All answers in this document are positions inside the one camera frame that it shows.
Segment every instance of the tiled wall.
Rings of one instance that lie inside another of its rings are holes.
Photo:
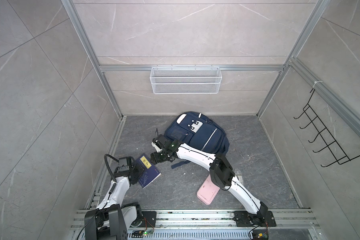
[[[283,64],[315,4],[314,0],[74,2],[101,64]]]
[[[222,71],[217,94],[153,94],[149,71],[106,72],[124,114],[171,114],[196,111],[217,115],[254,115],[277,71]]]
[[[321,137],[313,141],[317,131],[302,114],[310,98],[311,86],[293,69],[286,75],[261,121],[269,140],[282,163],[292,189],[303,207],[311,208],[321,229],[329,240],[360,239],[360,157],[350,162],[321,167],[335,159],[325,147]],[[317,94],[310,101],[311,107],[350,157],[360,154],[360,137]],[[318,119],[315,125],[324,127]],[[323,132],[326,142],[333,138]],[[344,153],[338,145],[331,150],[341,158]]]
[[[59,0],[0,0],[0,239],[63,239],[117,116]]]
[[[332,0],[298,58],[360,114],[360,0]]]

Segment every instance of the wire rack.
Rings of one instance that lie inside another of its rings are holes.
[[[310,93],[312,93],[312,94],[311,94],[311,96],[310,96],[310,98],[309,98],[309,100],[308,100],[307,105],[305,105],[305,106],[303,107],[303,113],[302,113],[298,118],[295,118],[295,117],[293,117],[293,118],[294,118],[294,119],[299,119],[303,114],[305,114],[305,115],[308,117],[308,119],[310,120],[310,122],[307,124],[307,126],[305,126],[305,127],[300,127],[300,128],[301,128],[301,129],[304,129],[304,128],[308,127],[310,124],[312,124],[312,125],[315,127],[315,129],[317,130],[317,132],[318,132],[317,135],[316,135],[316,137],[313,139],[313,141],[309,141],[309,140],[308,140],[308,142],[313,143],[314,141],[316,141],[317,137],[320,136],[320,137],[322,138],[322,140],[324,141],[325,145],[326,145],[326,146],[323,147],[322,149],[320,149],[320,150],[318,150],[318,151],[313,151],[313,152],[321,152],[322,150],[328,148],[329,151],[332,153],[332,156],[335,158],[335,161],[334,161],[334,162],[332,162],[332,163],[330,163],[330,164],[328,164],[328,165],[325,165],[325,166],[324,166],[324,165],[321,165],[321,166],[322,166],[322,167],[328,167],[328,166],[331,166],[332,164],[334,164],[334,163],[336,163],[336,162],[337,162],[339,165],[342,165],[342,164],[344,164],[344,163],[346,163],[346,162],[352,161],[352,160],[354,160],[355,158],[360,157],[360,155],[358,155],[358,156],[355,156],[354,158],[350,158],[350,157],[346,154],[346,152],[343,150],[343,148],[341,147],[341,145],[337,142],[337,140],[333,137],[332,133],[329,131],[329,129],[326,127],[326,125],[322,122],[322,120],[321,120],[321,119],[319,118],[319,116],[316,114],[315,110],[313,110],[313,108],[309,105],[309,102],[310,102],[310,100],[311,100],[314,92],[315,92],[314,89],[312,89],[312,90],[310,91]],[[307,110],[308,110],[308,109],[311,109],[311,110],[313,111],[313,113],[314,113],[314,116],[313,116],[313,117],[309,117],[309,115],[307,114]],[[316,124],[313,122],[313,121],[316,120],[316,119],[319,120],[319,121],[321,122],[321,124],[324,126],[323,129],[319,130],[319,127],[317,127]],[[323,134],[324,132],[329,132],[330,136],[333,138],[333,141],[332,141],[332,142],[328,143],[328,142],[324,139],[324,137],[322,136],[322,134]],[[333,151],[332,151],[331,148],[329,147],[329,146],[331,146],[332,144],[337,144],[337,145],[340,147],[341,151],[345,154],[345,156],[337,159],[337,157],[335,156],[335,154],[333,153]]]
[[[153,67],[149,78],[154,94],[218,93],[222,79],[214,66]]]

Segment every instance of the white zip tie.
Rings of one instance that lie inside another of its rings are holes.
[[[322,83],[322,81],[315,81],[315,84],[313,84],[312,88],[315,88],[316,83]]]

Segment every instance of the black hook rack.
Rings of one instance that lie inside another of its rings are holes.
[[[321,121],[321,119],[319,118],[319,116],[316,114],[315,110],[313,110],[313,108],[309,105],[309,102],[310,102],[310,100],[311,100],[314,92],[315,92],[314,89],[312,89],[312,90],[309,92],[309,93],[312,93],[312,94],[311,94],[311,96],[310,96],[310,98],[309,98],[309,100],[308,100],[307,105],[305,105],[305,106],[302,108],[302,109],[303,109],[303,113],[302,113],[298,118],[295,118],[295,117],[293,117],[293,118],[294,118],[294,119],[299,119],[299,118],[305,113],[305,114],[307,115],[307,117],[309,118],[310,122],[307,124],[307,126],[305,126],[305,127],[300,127],[300,128],[301,128],[301,129],[304,129],[304,128],[308,127],[308,126],[312,123],[312,125],[316,128],[316,130],[317,130],[317,132],[318,132],[317,135],[316,135],[316,137],[313,139],[313,141],[309,141],[309,140],[308,140],[308,142],[313,143],[313,142],[317,139],[317,137],[320,136],[320,137],[322,138],[322,140],[324,141],[324,143],[326,144],[326,146],[323,147],[322,149],[320,149],[320,150],[318,150],[318,151],[313,151],[313,152],[321,152],[322,150],[328,148],[329,151],[332,153],[333,157],[336,159],[336,161],[334,161],[334,162],[332,162],[332,163],[330,163],[330,164],[328,164],[328,165],[326,165],[326,166],[323,166],[322,164],[321,164],[321,166],[322,166],[322,167],[328,167],[328,166],[331,166],[332,164],[334,164],[334,163],[336,163],[336,162],[337,162],[339,165],[341,165],[341,164],[344,164],[344,163],[346,163],[346,162],[352,161],[352,160],[355,159],[355,158],[360,157],[360,155],[358,155],[358,156],[356,156],[356,157],[354,157],[354,158],[349,158],[349,157],[348,157],[348,155],[347,155],[346,152],[343,150],[343,148],[341,147],[341,145],[337,142],[337,140],[333,137],[332,133],[329,131],[329,129],[326,127],[326,125]],[[307,110],[308,110],[309,108],[310,108],[310,109],[313,111],[313,113],[316,115],[316,117],[314,117],[313,119],[311,119],[311,118],[309,117],[309,115],[307,114]],[[316,118],[319,119],[320,122],[322,123],[322,125],[324,126],[324,129],[322,129],[321,131],[319,131],[319,130],[317,129],[317,126],[316,126],[315,123],[313,122]],[[329,134],[331,135],[331,137],[334,139],[333,142],[331,142],[331,143],[328,144],[328,143],[325,141],[324,137],[321,135],[321,133],[322,133],[324,130],[327,130],[327,131],[329,132]],[[336,156],[334,155],[334,153],[332,152],[332,150],[331,150],[330,147],[329,147],[329,146],[332,145],[333,143],[337,143],[337,145],[340,147],[340,149],[341,149],[341,150],[343,151],[343,153],[345,154],[344,157],[342,157],[342,158],[340,158],[340,159],[337,159],[337,158],[336,158]],[[348,160],[345,161],[345,162],[340,163],[339,161],[342,160],[342,159],[344,159],[344,158],[348,158]]]

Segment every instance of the book cover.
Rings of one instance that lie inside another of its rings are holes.
[[[143,174],[139,178],[139,183],[143,188],[161,175],[159,170],[150,162],[149,157],[145,154],[140,156],[136,161],[145,168]]]

